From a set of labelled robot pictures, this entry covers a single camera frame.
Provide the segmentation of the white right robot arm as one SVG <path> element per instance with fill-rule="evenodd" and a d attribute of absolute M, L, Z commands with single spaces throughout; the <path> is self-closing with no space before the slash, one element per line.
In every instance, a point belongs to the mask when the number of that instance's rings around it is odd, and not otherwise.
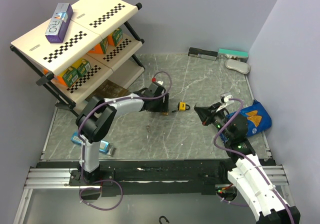
<path fill-rule="evenodd" d="M 217 134 L 213 143 L 222 138 L 219 149 L 229 158 L 221 162 L 218 177 L 223 183 L 231 183 L 242 195 L 258 224 L 298 224 L 301 214 L 279 194 L 267 176 L 259 158 L 247 138 L 247 118 L 236 111 L 229 115 L 226 109 L 234 101 L 211 106 L 194 106 L 203 126 L 213 125 Z"/>

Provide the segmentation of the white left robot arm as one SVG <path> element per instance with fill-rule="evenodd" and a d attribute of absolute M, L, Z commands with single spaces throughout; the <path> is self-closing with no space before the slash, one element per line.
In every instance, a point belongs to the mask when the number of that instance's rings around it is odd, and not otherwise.
<path fill-rule="evenodd" d="M 157 82 L 129 95 L 117 98 L 94 96 L 78 115 L 75 123 L 81 141 L 79 171 L 87 185 L 99 179 L 99 149 L 115 118 L 133 112 L 164 113 L 169 110 L 169 91 Z"/>

